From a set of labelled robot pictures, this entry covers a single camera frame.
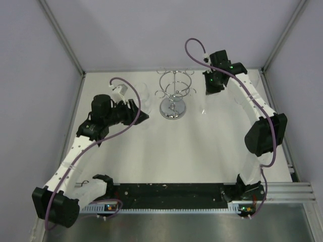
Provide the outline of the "clear wine glass taken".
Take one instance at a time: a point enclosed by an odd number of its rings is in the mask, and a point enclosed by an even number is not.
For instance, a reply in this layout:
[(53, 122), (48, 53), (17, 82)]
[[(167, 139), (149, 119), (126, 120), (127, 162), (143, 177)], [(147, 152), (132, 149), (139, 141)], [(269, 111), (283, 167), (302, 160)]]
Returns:
[(254, 86), (254, 82), (257, 81), (251, 79), (248, 74), (241, 73), (236, 75), (236, 79), (232, 83), (232, 92), (238, 104), (252, 102), (261, 97)]

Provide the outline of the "chrome wine glass rack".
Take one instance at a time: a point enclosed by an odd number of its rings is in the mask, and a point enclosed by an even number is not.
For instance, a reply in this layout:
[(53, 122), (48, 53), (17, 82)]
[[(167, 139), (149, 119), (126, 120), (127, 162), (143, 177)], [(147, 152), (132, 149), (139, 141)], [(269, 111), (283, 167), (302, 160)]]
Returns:
[(167, 70), (161, 68), (156, 70), (159, 74), (159, 90), (155, 92), (162, 93), (159, 105), (160, 114), (168, 120), (177, 120), (186, 113), (186, 104), (184, 98), (197, 93), (192, 87), (192, 76), (195, 71), (191, 68), (185, 70)]

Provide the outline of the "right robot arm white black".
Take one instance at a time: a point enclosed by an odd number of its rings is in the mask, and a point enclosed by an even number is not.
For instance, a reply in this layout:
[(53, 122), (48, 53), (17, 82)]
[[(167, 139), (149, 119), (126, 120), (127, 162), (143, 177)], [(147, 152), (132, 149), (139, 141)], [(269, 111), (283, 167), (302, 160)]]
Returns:
[(277, 113), (261, 97), (250, 81), (242, 63), (232, 63), (225, 50), (204, 54), (203, 61), (210, 69), (203, 72), (206, 94), (229, 90), (249, 118), (251, 128), (244, 137), (248, 150), (233, 188), (222, 192), (226, 201), (246, 200), (260, 189), (264, 168), (273, 166), (277, 147), (282, 144), (287, 117)]

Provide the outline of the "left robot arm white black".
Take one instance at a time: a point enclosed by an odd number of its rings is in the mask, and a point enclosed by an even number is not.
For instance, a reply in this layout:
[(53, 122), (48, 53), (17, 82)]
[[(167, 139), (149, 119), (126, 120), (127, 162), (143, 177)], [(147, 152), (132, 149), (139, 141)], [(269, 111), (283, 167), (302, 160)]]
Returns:
[(113, 179), (108, 175), (95, 174), (79, 188), (75, 184), (103, 142), (149, 119), (141, 108), (141, 101), (114, 101), (106, 94), (94, 96), (91, 111), (79, 126), (63, 162), (52, 178), (43, 187), (36, 187), (32, 193), (37, 216), (44, 220), (45, 230), (52, 230), (50, 224), (71, 227), (79, 212), (96, 199), (118, 200), (114, 195)]

